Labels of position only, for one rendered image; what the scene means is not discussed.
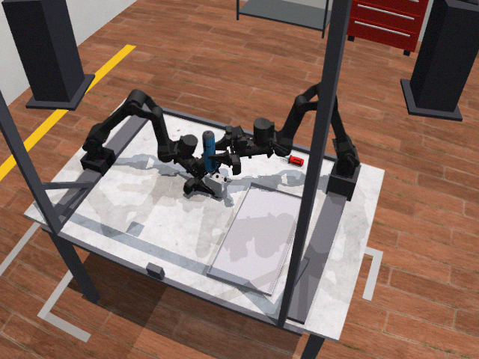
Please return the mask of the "blue electric screwdriver barrel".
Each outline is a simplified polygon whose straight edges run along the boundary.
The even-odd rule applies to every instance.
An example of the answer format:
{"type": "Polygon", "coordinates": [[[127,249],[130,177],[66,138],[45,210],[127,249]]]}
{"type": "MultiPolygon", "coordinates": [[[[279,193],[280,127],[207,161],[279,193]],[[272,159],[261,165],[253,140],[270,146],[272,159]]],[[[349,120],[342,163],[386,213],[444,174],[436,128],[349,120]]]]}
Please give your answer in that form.
{"type": "Polygon", "coordinates": [[[215,135],[212,131],[207,130],[203,133],[202,140],[204,149],[204,166],[207,170],[207,173],[209,173],[210,177],[213,178],[212,174],[216,169],[216,161],[208,159],[207,157],[216,154],[215,135]]]}

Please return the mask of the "red screwdriver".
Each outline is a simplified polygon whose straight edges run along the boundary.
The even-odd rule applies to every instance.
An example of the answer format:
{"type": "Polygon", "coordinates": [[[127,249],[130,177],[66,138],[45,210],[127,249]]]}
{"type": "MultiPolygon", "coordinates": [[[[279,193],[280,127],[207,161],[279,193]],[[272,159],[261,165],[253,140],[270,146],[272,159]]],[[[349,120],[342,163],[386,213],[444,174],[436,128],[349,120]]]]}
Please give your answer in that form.
{"type": "Polygon", "coordinates": [[[288,163],[293,163],[295,165],[303,166],[304,159],[297,158],[295,156],[290,155],[290,157],[283,157],[288,160],[288,163]]]}

